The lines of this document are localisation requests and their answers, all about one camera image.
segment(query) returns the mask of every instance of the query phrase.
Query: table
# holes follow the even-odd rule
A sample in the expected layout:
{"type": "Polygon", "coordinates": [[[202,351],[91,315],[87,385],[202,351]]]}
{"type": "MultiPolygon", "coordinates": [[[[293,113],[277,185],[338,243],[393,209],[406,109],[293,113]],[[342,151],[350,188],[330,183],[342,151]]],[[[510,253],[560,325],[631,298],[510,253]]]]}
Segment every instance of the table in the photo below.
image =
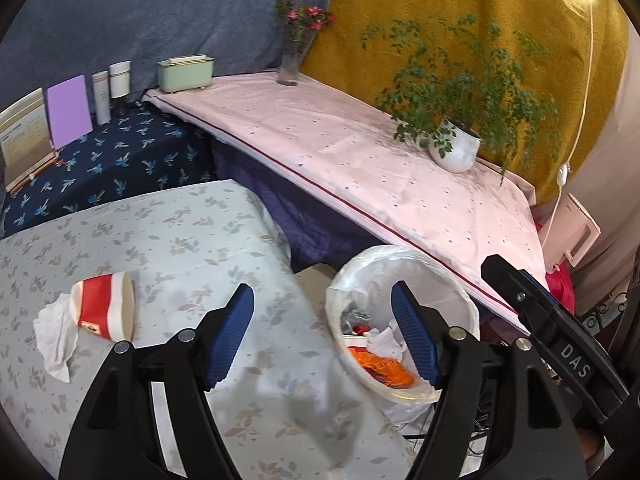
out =
{"type": "MultiPolygon", "coordinates": [[[[286,238],[239,184],[209,182],[96,206],[0,241],[0,255],[0,402],[54,477],[112,343],[81,331],[65,384],[44,372],[32,321],[74,282],[116,270],[134,282],[136,346],[196,326],[239,283],[254,289],[254,316],[234,364],[207,394],[243,479],[406,475],[411,447],[342,368],[319,310],[289,269],[286,238]]],[[[154,399],[166,462],[184,475],[162,388],[154,399]]]]}
{"type": "Polygon", "coordinates": [[[209,131],[363,227],[383,242],[411,245],[447,266],[476,300],[525,331],[516,313],[481,278],[501,254],[543,286],[542,247],[523,191],[477,162],[449,173],[414,144],[393,139],[390,117],[301,76],[218,77],[205,90],[146,99],[209,131]]]}
{"type": "Polygon", "coordinates": [[[6,197],[5,236],[101,203],[216,177],[209,136],[142,103],[59,156],[59,163],[6,197]]]}

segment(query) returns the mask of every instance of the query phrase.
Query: red trim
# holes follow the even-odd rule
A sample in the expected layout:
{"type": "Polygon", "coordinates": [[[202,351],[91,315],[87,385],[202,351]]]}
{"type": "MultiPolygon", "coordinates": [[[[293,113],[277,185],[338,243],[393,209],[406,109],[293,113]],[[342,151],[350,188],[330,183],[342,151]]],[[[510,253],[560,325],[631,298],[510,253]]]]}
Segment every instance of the red trim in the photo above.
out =
{"type": "Polygon", "coordinates": [[[98,328],[97,335],[111,339],[107,313],[111,303],[111,274],[95,276],[82,282],[82,300],[80,304],[80,317],[78,326],[89,323],[94,328],[87,328],[91,332],[98,328]]]}
{"type": "MultiPolygon", "coordinates": [[[[162,99],[160,96],[156,96],[158,99],[160,99],[161,101],[164,101],[164,99],[162,99]]],[[[180,107],[177,107],[175,104],[169,103],[167,101],[164,101],[165,103],[169,104],[170,106],[173,106],[175,108],[178,108],[178,110],[180,110],[181,112],[187,114],[189,117],[192,117],[198,121],[201,122],[205,122],[202,119],[196,117],[195,115],[187,112],[186,110],[183,110],[180,107]]],[[[250,145],[248,142],[246,142],[244,139],[241,139],[240,137],[235,136],[234,134],[223,130],[222,128],[220,128],[219,126],[214,126],[214,128],[219,129],[222,132],[225,132],[228,136],[233,137],[235,140],[238,140],[239,142],[242,142],[245,146],[247,146],[249,149],[254,150],[254,152],[258,152],[260,153],[262,156],[268,158],[271,162],[274,162],[275,164],[283,167],[285,170],[289,171],[290,173],[295,174],[297,177],[301,178],[302,180],[304,180],[305,182],[307,182],[308,184],[311,184],[312,186],[317,187],[318,189],[322,190],[323,192],[327,193],[328,195],[330,195],[332,198],[335,198],[336,200],[339,200],[340,202],[342,202],[344,205],[350,207],[351,209],[353,209],[354,211],[356,211],[357,213],[366,216],[366,218],[368,218],[369,220],[371,220],[372,222],[375,222],[377,225],[379,225],[380,227],[382,227],[383,229],[386,229],[387,231],[395,234],[398,238],[400,238],[402,241],[408,243],[409,245],[415,247],[416,249],[422,251],[423,253],[427,254],[428,256],[430,256],[431,258],[433,258],[434,260],[436,260],[438,263],[440,263],[441,265],[447,267],[447,269],[450,270],[450,272],[453,272],[457,277],[459,277],[460,280],[463,280],[465,283],[467,283],[469,286],[473,287],[474,289],[478,290],[481,294],[483,294],[484,296],[490,298],[491,300],[495,301],[495,303],[500,304],[501,306],[503,306],[504,308],[508,308],[509,310],[511,310],[512,312],[515,312],[515,310],[513,310],[509,305],[507,305],[506,303],[504,303],[501,300],[498,300],[497,298],[494,298],[493,296],[491,296],[490,294],[487,294],[484,290],[482,290],[482,288],[480,288],[479,286],[477,286],[475,283],[470,282],[468,279],[466,279],[464,276],[462,276],[462,274],[460,274],[459,272],[457,272],[455,269],[452,269],[451,267],[449,267],[445,262],[441,261],[439,258],[437,258],[436,256],[433,256],[433,254],[429,253],[428,251],[424,250],[422,247],[420,247],[419,245],[415,244],[414,242],[412,242],[411,240],[409,240],[409,238],[406,238],[404,236],[402,236],[400,233],[397,233],[396,231],[394,231],[393,229],[391,229],[390,227],[384,225],[381,221],[379,221],[377,218],[374,218],[373,216],[371,216],[369,213],[362,211],[360,209],[358,209],[356,206],[354,206],[353,204],[347,202],[345,199],[337,196],[336,194],[332,193],[331,191],[329,191],[328,189],[325,189],[324,187],[320,186],[319,184],[316,184],[313,180],[310,180],[309,178],[307,178],[306,176],[304,176],[301,173],[298,173],[296,170],[292,170],[289,166],[286,166],[285,164],[283,164],[282,162],[280,162],[279,160],[276,160],[275,158],[273,158],[271,155],[268,155],[267,153],[263,152],[262,150],[256,148],[255,146],[250,145]]]]}

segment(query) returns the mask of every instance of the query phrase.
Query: white flower pot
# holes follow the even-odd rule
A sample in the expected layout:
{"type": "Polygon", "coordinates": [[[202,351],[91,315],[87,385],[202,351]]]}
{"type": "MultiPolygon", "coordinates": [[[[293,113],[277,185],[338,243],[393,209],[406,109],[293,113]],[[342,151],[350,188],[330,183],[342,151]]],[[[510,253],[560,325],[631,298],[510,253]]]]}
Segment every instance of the white flower pot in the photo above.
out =
{"type": "Polygon", "coordinates": [[[445,153],[444,157],[441,157],[438,149],[431,143],[429,145],[429,153],[431,153],[433,160],[451,173],[462,173],[470,170],[476,162],[476,156],[480,149],[480,139],[469,135],[447,120],[443,120],[440,123],[440,127],[442,126],[454,131],[456,134],[455,136],[453,134],[449,135],[453,149],[445,153]]]}

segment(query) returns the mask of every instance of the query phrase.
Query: white tissue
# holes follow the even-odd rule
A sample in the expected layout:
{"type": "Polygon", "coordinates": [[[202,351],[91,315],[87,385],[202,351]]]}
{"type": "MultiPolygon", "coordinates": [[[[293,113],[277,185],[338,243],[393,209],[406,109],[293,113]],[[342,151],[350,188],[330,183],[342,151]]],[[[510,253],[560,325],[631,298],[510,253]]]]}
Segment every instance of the white tissue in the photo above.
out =
{"type": "Polygon", "coordinates": [[[402,361],[402,354],[406,350],[406,343],[404,341],[398,343],[398,341],[395,340],[394,330],[391,326],[386,327],[382,332],[374,328],[370,332],[365,332],[364,335],[367,336],[367,351],[378,357],[395,359],[398,362],[402,361]]]}
{"type": "Polygon", "coordinates": [[[33,320],[36,346],[44,357],[48,374],[69,382],[66,362],[78,344],[78,327],[69,311],[70,294],[60,294],[56,301],[46,305],[33,320]]]}

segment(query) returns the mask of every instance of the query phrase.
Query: book page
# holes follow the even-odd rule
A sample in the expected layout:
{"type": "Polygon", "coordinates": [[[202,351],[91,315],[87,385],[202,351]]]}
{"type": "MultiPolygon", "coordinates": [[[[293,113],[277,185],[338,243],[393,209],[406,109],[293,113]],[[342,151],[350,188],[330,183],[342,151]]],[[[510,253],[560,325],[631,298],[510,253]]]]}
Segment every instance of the book page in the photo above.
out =
{"type": "Polygon", "coordinates": [[[4,156],[4,181],[34,173],[55,154],[51,147],[42,88],[23,97],[0,113],[0,147],[4,156]]]}

